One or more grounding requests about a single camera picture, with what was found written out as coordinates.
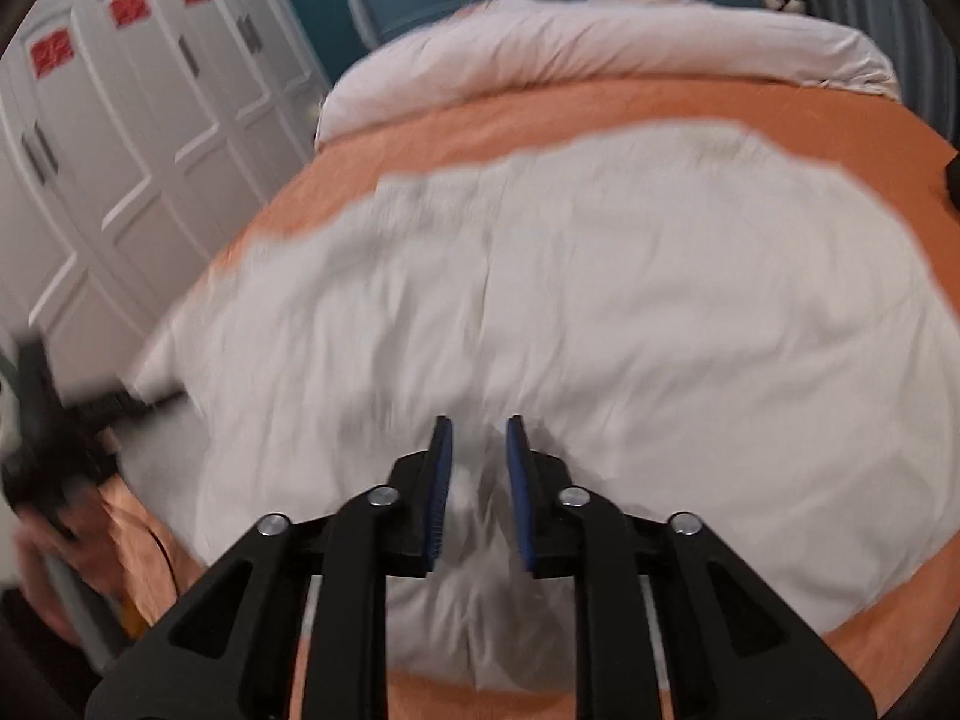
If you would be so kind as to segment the white padded jacket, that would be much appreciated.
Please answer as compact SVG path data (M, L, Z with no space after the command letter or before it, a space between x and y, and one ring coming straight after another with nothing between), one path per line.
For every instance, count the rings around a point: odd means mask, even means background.
M573 683L573 592L516 551L506 422L624 511L701 515L812 628L958 528L958 323L910 231L841 167L667 122L391 177L262 241L166 317L122 454L202 562L335 512L454 424L443 554L387 590L391 667Z

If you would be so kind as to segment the white panelled wardrobe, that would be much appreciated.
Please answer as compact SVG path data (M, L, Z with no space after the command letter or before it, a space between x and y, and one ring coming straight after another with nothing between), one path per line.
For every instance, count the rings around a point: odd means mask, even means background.
M288 0L36 0L2 57L2 332L120 376L313 157L329 82Z

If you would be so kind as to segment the orange plush bed blanket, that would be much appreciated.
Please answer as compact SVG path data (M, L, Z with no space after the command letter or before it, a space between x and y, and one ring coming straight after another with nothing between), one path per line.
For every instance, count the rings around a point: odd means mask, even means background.
M742 125L802 158L838 164L878 192L903 218L924 252L932 279L958 320L958 213L950 210L944 169L958 156L909 110L880 98L843 91L789 88L739 80L607 78L510 91L435 109L319 147L319 153L225 247L208 273L229 275L251 257L254 242L325 229L381 179L441 167L493 163L536 146L617 127L719 119ZM189 589L202 561L179 539L172 515L160 514L148 481L107 483L116 517L114 536L127 567L128 591L146 621L172 605L174 578ZM848 667L867 684L878 710L889 710L918 678L958 611L958 535L936 536L939 550L888 592L857 606L857 614L828 632ZM439 707L462 707L454 717L573 717L571 697L489 694L441 688L400 673L391 686L398 717L439 717Z

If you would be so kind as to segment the grey blue curtain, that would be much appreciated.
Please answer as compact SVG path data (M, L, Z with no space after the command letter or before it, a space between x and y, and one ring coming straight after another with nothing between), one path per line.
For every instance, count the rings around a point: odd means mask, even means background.
M892 60L905 106L957 140L958 57L924 0L805 2L812 15L865 32Z

